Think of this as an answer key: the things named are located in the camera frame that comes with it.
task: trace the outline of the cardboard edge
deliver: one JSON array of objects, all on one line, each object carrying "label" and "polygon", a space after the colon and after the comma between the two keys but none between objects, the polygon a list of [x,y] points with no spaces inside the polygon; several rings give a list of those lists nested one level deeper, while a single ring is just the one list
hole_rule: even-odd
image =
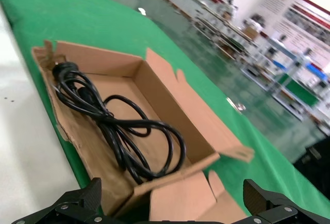
[{"label": "cardboard edge", "polygon": [[115,213],[115,217],[118,217],[120,215],[123,215],[126,213],[129,209],[131,209],[135,202],[137,202],[139,199],[141,199],[146,193],[153,190],[157,187],[162,187],[167,184],[171,184],[173,182],[176,182],[178,180],[184,179],[186,177],[189,177],[190,175],[203,170],[207,166],[211,165],[213,162],[217,161],[220,158],[218,153],[214,153],[213,155],[208,156],[207,158],[201,160],[200,162],[197,162],[191,168],[184,169],[182,171],[175,172],[171,175],[166,176],[166,178],[162,179],[156,179],[152,180],[150,182],[146,182],[143,185],[138,185],[134,188],[133,194],[130,198],[127,199],[127,201],[120,207],[117,212]]},{"label": "cardboard edge", "polygon": [[218,174],[213,170],[208,173],[208,183],[216,199],[224,193],[225,186],[223,185]]},{"label": "cardboard edge", "polygon": [[[177,194],[181,194],[181,197],[178,197],[178,195],[170,194],[172,191],[177,192]],[[164,199],[165,202],[172,203],[171,206],[168,206],[168,209],[165,211],[162,211],[163,208],[160,208],[160,206],[163,206],[163,201],[160,198],[161,196],[167,198]],[[200,199],[199,202],[202,202],[203,204],[194,203],[191,205],[191,200],[196,198]],[[172,182],[171,184],[163,185],[153,189],[150,197],[149,220],[196,220],[213,205],[215,205],[216,202],[217,200],[214,197],[211,188],[209,187],[207,178],[202,171],[198,171],[189,175],[188,177]],[[192,209],[188,209],[187,205],[184,203],[190,207],[195,208],[194,211],[192,211]],[[172,216],[163,216],[164,212],[167,212]]]},{"label": "cardboard edge", "polygon": [[[178,82],[183,87],[190,87],[189,83],[186,81],[185,74],[181,69],[177,70],[176,77],[177,77]],[[194,92],[195,98],[201,99],[201,101],[204,102],[204,100],[195,91],[193,91],[193,92]],[[211,108],[205,102],[204,102],[204,104],[205,104],[205,107],[208,108],[208,111],[211,111],[214,114],[214,115],[212,114],[213,117],[217,118],[218,120],[221,121],[221,119],[211,110]],[[229,149],[217,149],[217,147],[214,147],[214,146],[213,146],[213,148],[220,154],[223,154],[223,155],[226,155],[226,156],[229,156],[232,158],[236,158],[236,159],[249,163],[254,157],[254,150],[252,148],[246,147],[243,144],[241,144],[240,140],[238,140],[238,138],[231,132],[231,130],[228,127],[227,127],[227,129],[228,129],[228,131],[230,131],[230,135],[237,140],[236,143],[239,145],[233,146]]]}]

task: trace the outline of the metal rack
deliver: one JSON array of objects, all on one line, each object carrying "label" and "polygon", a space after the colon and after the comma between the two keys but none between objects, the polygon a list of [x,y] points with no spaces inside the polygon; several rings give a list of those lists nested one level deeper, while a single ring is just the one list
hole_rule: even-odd
[{"label": "metal rack", "polygon": [[[290,76],[289,78],[286,79],[281,87],[279,87],[273,94],[272,97],[278,101],[284,108],[286,108],[288,111],[290,111],[295,117],[297,117],[299,120],[303,120],[304,117],[306,116],[307,113],[312,113],[312,107],[303,102],[299,97],[297,97],[293,92],[291,92],[288,88],[287,85],[294,81],[296,82],[299,86],[302,88],[306,89],[310,94],[314,95],[318,101],[322,101],[322,97],[320,96],[319,93],[316,93],[313,89],[308,87],[307,85],[303,84],[299,80],[297,80],[296,75],[298,72],[296,72],[294,75]],[[319,73],[313,73],[316,77],[320,79],[325,85],[324,90],[328,89],[329,82],[327,81],[327,77],[320,76]],[[281,98],[281,93],[284,93],[287,97],[292,99],[291,103],[288,103]]]},{"label": "metal rack", "polygon": [[[286,71],[288,71],[294,64],[294,61],[297,58],[297,55],[287,50],[285,47],[283,47],[281,44],[279,44],[274,39],[267,39],[269,45],[271,45],[273,48],[277,49],[279,52],[283,53],[285,56],[291,59],[291,63],[287,65],[286,67],[282,64],[271,60],[267,58],[263,52],[258,51],[259,56],[262,57],[261,61],[258,63],[254,60],[252,62],[246,62],[243,67],[241,68],[242,73],[251,79],[253,82],[255,82],[258,86],[260,86],[263,90],[268,91],[270,89],[273,89],[275,85],[278,85],[279,79],[285,74]],[[267,69],[267,67],[264,67],[263,64],[266,63],[275,65],[279,70],[280,74],[274,75],[271,71]],[[265,78],[268,83],[263,84],[263,82],[260,80],[260,77],[257,76],[257,74],[260,74],[261,77]]]},{"label": "metal rack", "polygon": [[[246,49],[238,49],[233,43],[230,42],[232,39],[227,34],[223,32],[223,29],[227,28],[232,30],[234,33],[236,33],[239,37],[241,37],[246,43],[249,45],[252,45],[254,47],[257,47],[257,44],[246,34],[244,34],[241,30],[239,30],[237,27],[231,25],[230,22],[222,18],[218,13],[214,12],[212,9],[207,7],[204,3],[202,3],[200,0],[194,0],[195,2],[199,3],[199,5],[209,12],[211,15],[213,15],[217,20],[219,20],[223,27],[222,29],[218,29],[214,25],[212,25],[208,20],[196,17],[192,21],[192,26],[197,29],[202,35],[204,35],[208,40],[212,41],[214,43],[214,46],[221,50],[224,54],[226,54],[229,58],[236,60],[236,57],[244,58],[245,56],[249,56],[249,53]],[[234,51],[234,53],[237,54],[237,56],[233,56],[230,53],[228,53],[221,45],[228,46],[231,50]]]}]

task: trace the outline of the black equipment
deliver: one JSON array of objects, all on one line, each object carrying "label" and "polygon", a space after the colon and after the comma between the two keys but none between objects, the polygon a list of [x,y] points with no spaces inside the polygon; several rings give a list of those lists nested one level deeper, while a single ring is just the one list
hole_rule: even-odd
[{"label": "black equipment", "polygon": [[[251,217],[235,224],[329,224],[330,220],[298,207],[285,195],[261,189],[253,180],[244,180],[244,205]],[[94,178],[84,189],[64,193],[52,206],[14,221],[12,224],[124,224],[99,214],[101,179]],[[136,224],[188,224],[188,222],[142,221]],[[220,224],[201,222],[201,224]]]}]

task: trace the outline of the green tablecloth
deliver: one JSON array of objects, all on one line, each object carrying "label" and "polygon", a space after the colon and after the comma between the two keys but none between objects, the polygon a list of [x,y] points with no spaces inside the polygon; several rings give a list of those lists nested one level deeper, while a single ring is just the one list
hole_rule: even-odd
[{"label": "green tablecloth", "polygon": [[[195,91],[256,154],[250,164],[222,157],[214,169],[226,189],[243,207],[242,182],[251,178],[261,187],[284,193],[300,207],[330,218],[330,202],[265,139],[249,120],[239,115],[226,96],[152,21],[111,0],[1,0],[54,128],[56,120],[45,85],[30,50],[44,39],[65,40],[144,57],[147,47],[183,69]],[[73,146],[60,138],[81,187],[89,179]]]}]

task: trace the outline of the white table surface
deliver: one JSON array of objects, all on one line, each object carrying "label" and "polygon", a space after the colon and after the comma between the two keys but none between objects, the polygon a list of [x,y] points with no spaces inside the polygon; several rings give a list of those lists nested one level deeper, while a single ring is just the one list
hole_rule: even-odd
[{"label": "white table surface", "polygon": [[78,188],[0,6],[0,223]]}]

